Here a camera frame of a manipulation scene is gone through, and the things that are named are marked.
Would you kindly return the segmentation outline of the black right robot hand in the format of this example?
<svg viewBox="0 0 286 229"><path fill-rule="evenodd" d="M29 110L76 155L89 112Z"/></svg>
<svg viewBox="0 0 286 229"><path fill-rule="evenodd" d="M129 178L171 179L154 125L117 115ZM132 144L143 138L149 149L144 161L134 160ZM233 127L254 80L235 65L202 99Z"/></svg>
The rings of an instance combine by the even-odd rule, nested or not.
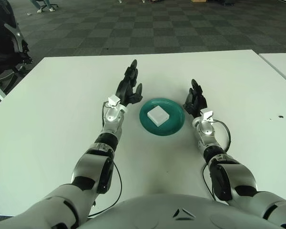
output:
<svg viewBox="0 0 286 229"><path fill-rule="evenodd" d="M207 108L207 102L203 96L203 90L195 79L191 80L192 87L189 89L189 94L183 104L185 111L193 118L201 116L201 110Z"/></svg>

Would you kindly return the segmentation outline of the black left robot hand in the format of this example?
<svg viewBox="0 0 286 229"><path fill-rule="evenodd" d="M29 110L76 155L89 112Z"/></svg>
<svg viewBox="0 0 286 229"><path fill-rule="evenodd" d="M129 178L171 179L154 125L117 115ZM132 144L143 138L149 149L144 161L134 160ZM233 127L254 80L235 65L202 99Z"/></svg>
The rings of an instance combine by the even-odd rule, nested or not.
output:
<svg viewBox="0 0 286 229"><path fill-rule="evenodd" d="M137 60L134 59L129 67L127 67L124 78L120 81L115 95L120 99L120 104L127 107L128 104L136 104L143 98L142 90L143 85L140 83L135 92L134 87L137 84Z"/></svg>

